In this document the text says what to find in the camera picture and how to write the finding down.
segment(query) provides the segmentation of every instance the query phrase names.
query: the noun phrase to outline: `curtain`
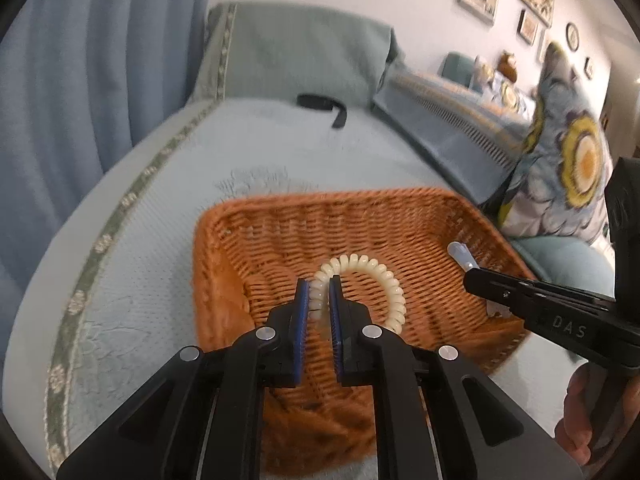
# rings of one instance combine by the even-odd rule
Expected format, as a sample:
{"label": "curtain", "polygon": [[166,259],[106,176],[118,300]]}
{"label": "curtain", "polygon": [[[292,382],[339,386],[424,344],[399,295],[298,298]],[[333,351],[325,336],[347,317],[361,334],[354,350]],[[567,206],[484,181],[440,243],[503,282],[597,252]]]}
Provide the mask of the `curtain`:
{"label": "curtain", "polygon": [[207,1],[27,0],[2,39],[0,376],[50,240],[104,173],[185,104]]}

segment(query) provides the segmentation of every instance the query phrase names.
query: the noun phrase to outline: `blue curtain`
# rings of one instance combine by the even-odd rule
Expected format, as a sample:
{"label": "blue curtain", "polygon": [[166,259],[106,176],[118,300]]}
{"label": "blue curtain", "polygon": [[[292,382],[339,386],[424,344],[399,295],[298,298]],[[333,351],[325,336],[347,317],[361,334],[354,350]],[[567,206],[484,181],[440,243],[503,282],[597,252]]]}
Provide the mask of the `blue curtain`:
{"label": "blue curtain", "polygon": [[50,240],[193,88],[208,0],[28,0],[0,43],[0,378]]}

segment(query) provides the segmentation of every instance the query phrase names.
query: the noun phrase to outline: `silver screw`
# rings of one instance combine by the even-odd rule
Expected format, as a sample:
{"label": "silver screw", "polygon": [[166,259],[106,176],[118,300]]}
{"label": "silver screw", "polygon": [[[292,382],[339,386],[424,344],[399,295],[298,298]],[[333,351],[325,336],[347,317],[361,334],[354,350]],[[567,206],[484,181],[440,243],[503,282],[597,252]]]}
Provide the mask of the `silver screw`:
{"label": "silver screw", "polygon": [[269,341],[276,337],[276,331],[270,326],[261,326],[255,331],[255,336],[263,341]]}
{"label": "silver screw", "polygon": [[458,358],[458,351],[453,346],[444,345],[438,350],[438,354],[447,361],[455,361]]}
{"label": "silver screw", "polygon": [[376,325],[367,325],[362,329],[362,335],[370,339],[377,339],[382,335],[382,329]]}
{"label": "silver screw", "polygon": [[180,350],[180,359],[185,362],[195,361],[198,357],[200,357],[200,350],[195,346],[185,346]]}

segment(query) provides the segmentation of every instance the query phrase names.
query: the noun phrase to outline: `stuffed animal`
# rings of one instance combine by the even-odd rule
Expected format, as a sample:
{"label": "stuffed animal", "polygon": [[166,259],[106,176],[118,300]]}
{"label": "stuffed animal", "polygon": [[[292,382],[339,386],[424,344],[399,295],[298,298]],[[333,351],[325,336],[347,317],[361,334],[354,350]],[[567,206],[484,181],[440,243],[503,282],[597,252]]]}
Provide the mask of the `stuffed animal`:
{"label": "stuffed animal", "polygon": [[498,72],[503,74],[512,83],[518,80],[518,70],[516,69],[516,57],[505,51],[498,63]]}

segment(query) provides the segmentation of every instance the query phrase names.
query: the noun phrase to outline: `beige plastic ring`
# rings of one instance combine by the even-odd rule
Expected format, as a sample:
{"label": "beige plastic ring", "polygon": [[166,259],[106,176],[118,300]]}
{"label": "beige plastic ring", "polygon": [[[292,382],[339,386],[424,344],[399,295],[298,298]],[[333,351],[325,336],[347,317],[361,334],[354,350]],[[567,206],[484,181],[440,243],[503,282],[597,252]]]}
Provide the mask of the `beige plastic ring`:
{"label": "beige plastic ring", "polygon": [[400,287],[400,282],[395,279],[394,274],[386,269],[386,265],[380,264],[375,258],[369,259],[366,254],[362,256],[343,254],[340,258],[331,258],[328,263],[322,264],[320,270],[314,274],[310,285],[309,319],[314,321],[328,320],[329,280],[335,274],[346,276],[352,272],[368,274],[385,290],[389,302],[389,313],[383,326],[399,335],[402,332],[404,315],[406,314],[404,290]]}

